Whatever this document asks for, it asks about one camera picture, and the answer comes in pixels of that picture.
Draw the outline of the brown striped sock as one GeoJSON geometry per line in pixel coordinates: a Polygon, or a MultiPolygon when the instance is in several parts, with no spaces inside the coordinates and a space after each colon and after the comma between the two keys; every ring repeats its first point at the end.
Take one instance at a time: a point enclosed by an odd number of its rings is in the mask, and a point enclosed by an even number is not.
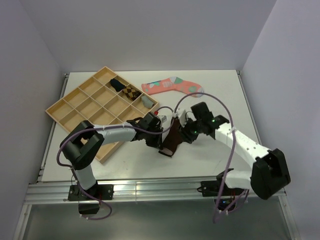
{"type": "Polygon", "coordinates": [[[179,127],[181,126],[180,121],[178,119],[174,119],[172,122],[173,125],[162,142],[162,149],[158,151],[159,154],[170,158],[175,154],[178,146],[184,142],[179,133],[179,127]]]}

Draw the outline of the grey sock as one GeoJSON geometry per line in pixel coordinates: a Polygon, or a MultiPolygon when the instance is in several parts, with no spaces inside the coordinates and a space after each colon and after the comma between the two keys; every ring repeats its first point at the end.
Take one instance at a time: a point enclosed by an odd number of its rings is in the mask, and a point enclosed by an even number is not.
{"type": "Polygon", "coordinates": [[[141,97],[141,101],[143,106],[147,109],[152,109],[154,106],[154,102],[145,95],[141,97]]]}

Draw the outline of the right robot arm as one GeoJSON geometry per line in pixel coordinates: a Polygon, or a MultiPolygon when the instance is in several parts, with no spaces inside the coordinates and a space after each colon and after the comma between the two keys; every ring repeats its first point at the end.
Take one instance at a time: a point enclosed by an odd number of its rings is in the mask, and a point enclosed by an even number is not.
{"type": "Polygon", "coordinates": [[[231,121],[222,115],[214,116],[205,102],[191,107],[195,119],[185,110],[178,110],[178,132],[184,142],[191,144],[199,134],[210,136],[225,144],[232,153],[238,154],[249,166],[249,171],[228,168],[219,173],[214,181],[202,184],[202,194],[227,196],[232,192],[253,191],[263,200],[269,199],[291,182],[284,153],[278,148],[271,150],[235,129],[231,121]]]}

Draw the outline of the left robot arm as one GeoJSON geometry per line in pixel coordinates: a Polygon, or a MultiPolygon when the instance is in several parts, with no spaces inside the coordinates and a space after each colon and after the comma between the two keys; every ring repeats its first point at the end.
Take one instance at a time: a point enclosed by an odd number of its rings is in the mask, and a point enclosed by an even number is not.
{"type": "Polygon", "coordinates": [[[159,149],[162,144],[163,122],[166,116],[153,112],[120,124],[94,125],[88,120],[78,126],[61,142],[57,153],[57,163],[69,167],[79,183],[79,194],[91,200],[99,193],[91,163],[100,148],[118,142],[145,140],[147,146],[159,149]]]}

